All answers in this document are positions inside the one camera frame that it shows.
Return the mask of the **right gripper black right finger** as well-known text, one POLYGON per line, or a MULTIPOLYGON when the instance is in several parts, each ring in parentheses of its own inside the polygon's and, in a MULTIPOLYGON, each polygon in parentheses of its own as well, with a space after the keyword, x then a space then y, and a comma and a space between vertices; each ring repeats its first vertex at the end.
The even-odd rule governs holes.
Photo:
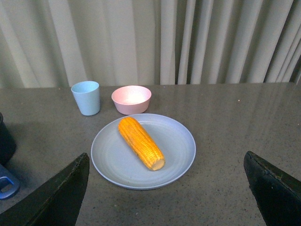
POLYGON ((257 207, 268 226, 301 224, 301 182, 255 153, 244 157, 244 170, 257 207))

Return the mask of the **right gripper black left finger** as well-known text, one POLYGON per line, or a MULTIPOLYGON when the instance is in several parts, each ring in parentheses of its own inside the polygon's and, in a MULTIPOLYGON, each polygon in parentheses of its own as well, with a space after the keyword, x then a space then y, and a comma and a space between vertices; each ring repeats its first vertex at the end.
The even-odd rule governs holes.
POLYGON ((0 215, 2 226, 73 226, 86 193, 90 160, 78 156, 63 170, 0 215))

